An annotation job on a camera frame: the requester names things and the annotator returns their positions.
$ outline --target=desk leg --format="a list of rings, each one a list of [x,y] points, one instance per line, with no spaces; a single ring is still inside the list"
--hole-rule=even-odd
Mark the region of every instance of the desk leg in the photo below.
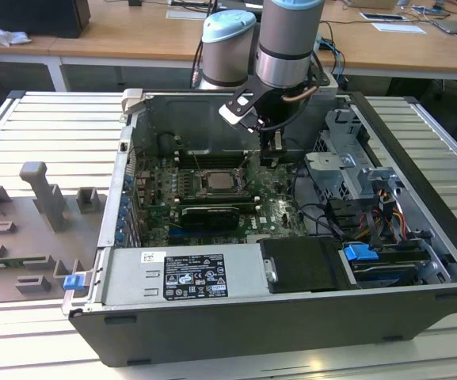
[[[48,67],[48,73],[51,75],[55,91],[70,91],[70,84],[64,73],[64,66],[59,57],[49,57],[45,63]]]
[[[117,85],[122,86],[124,84],[123,67],[114,66],[114,74],[116,75]]]

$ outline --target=blue tab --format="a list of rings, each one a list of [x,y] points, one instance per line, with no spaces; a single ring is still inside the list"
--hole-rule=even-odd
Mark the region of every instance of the blue tab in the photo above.
[[[82,291],[85,279],[85,274],[67,275],[64,279],[63,289],[65,291]]]
[[[369,244],[350,244],[344,251],[348,261],[379,259],[378,253],[369,249]]]

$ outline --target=screw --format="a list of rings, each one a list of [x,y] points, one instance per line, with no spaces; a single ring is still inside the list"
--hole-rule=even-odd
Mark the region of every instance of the screw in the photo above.
[[[267,282],[269,283],[277,282],[277,275],[274,271],[266,271],[265,277],[267,277]]]

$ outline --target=black plastic cover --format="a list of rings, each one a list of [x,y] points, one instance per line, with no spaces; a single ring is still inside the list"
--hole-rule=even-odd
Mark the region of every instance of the black plastic cover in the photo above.
[[[331,237],[286,237],[260,241],[264,260],[272,260],[277,281],[271,293],[342,291],[350,289],[339,250]]]

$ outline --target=laptop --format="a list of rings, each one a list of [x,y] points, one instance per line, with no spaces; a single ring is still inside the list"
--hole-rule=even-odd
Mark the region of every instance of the laptop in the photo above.
[[[457,34],[457,21],[433,20],[432,23],[449,34]]]

